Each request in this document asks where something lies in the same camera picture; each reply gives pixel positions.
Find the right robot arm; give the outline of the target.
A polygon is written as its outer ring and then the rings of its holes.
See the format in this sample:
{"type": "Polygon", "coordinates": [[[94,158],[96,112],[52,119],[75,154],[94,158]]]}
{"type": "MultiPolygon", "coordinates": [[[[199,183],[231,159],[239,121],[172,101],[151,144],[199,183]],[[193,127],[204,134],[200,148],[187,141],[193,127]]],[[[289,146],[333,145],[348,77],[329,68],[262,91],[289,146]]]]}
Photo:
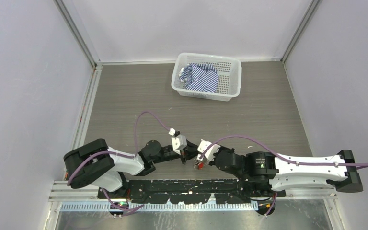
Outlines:
{"type": "Polygon", "coordinates": [[[363,191],[360,175],[351,150],[341,150],[333,156],[293,157],[270,152],[238,155],[210,142],[198,147],[198,159],[250,183],[259,196],[292,188],[335,188],[337,192],[363,191]]]}

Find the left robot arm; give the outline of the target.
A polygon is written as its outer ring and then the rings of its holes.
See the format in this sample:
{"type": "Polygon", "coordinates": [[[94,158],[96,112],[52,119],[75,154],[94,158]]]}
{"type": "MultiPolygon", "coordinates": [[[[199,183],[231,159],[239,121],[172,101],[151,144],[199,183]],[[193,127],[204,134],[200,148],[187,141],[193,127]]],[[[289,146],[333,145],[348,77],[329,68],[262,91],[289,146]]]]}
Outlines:
{"type": "Polygon", "coordinates": [[[156,163],[175,159],[186,162],[198,154],[198,145],[177,138],[172,138],[167,146],[151,140],[136,154],[113,149],[104,139],[97,139],[66,153],[63,160],[71,188],[95,185],[123,198],[128,191],[124,173],[145,176],[155,171],[156,163]]]}

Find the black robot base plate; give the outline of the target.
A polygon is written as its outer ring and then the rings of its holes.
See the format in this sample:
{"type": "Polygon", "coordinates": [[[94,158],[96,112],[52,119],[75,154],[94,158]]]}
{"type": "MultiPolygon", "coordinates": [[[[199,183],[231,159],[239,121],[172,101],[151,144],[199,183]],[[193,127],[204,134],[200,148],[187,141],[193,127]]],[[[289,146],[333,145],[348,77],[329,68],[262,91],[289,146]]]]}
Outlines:
{"type": "Polygon", "coordinates": [[[129,180],[111,199],[128,199],[136,204],[205,204],[212,197],[218,204],[245,204],[266,200],[275,194],[268,183],[254,183],[238,179],[205,180],[129,180]]]}

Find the red key tag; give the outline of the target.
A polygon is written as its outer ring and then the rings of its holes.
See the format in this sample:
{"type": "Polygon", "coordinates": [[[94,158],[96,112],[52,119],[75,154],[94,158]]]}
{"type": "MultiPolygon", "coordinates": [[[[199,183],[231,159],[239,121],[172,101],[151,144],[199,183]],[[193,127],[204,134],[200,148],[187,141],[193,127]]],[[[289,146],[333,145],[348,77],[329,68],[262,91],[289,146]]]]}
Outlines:
{"type": "Polygon", "coordinates": [[[194,168],[197,170],[201,170],[204,167],[204,162],[203,161],[198,161],[196,160],[194,162],[194,168]]]}

